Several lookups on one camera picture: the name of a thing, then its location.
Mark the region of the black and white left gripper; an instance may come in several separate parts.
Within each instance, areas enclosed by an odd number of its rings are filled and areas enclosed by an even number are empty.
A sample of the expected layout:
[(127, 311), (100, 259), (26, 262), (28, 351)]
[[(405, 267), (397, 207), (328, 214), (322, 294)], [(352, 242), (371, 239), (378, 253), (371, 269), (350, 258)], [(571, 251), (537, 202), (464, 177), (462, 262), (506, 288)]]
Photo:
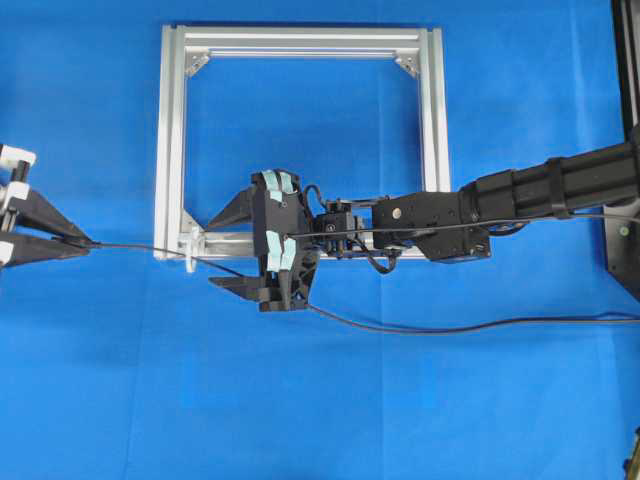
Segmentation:
[[(86, 248), (66, 243), (89, 243), (90, 238), (28, 185), (27, 176), (36, 160), (34, 152), (1, 145), (1, 168), (11, 174), (9, 183), (1, 187), (1, 267), (89, 254)], [(48, 237), (15, 232), (15, 225)]]

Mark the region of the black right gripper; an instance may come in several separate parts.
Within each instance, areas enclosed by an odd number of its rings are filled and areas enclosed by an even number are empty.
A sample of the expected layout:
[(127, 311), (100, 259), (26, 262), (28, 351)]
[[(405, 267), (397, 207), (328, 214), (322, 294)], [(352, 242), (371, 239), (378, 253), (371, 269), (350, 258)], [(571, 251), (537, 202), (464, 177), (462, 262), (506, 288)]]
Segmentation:
[(252, 222), (259, 277), (209, 277), (209, 282), (262, 312), (305, 309), (319, 262), (319, 252), (305, 235), (313, 220), (299, 177), (281, 169), (263, 170), (206, 226), (207, 231)]

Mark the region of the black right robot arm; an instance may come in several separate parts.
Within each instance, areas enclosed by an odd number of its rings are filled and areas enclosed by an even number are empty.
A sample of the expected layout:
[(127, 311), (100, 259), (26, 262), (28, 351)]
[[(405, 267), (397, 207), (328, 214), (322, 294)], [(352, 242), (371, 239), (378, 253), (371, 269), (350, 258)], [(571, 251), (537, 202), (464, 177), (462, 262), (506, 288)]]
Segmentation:
[(381, 274), (390, 273), (411, 246), (434, 262), (487, 258), (491, 237), (533, 220), (567, 219), (577, 210), (638, 198), (639, 143), (551, 158), (481, 177), (456, 192), (327, 200), (321, 214), (311, 210), (312, 189), (285, 170), (253, 174), (207, 228), (250, 224), (259, 272), (213, 277), (211, 283), (263, 312), (284, 312), (308, 307), (322, 254), (364, 257)]

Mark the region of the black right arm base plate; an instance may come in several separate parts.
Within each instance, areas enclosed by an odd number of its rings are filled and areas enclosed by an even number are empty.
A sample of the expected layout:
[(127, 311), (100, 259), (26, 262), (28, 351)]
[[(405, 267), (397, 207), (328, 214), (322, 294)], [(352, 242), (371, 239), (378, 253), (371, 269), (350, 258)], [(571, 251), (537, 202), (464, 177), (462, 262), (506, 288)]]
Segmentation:
[(607, 271), (639, 300), (639, 201), (603, 208)]

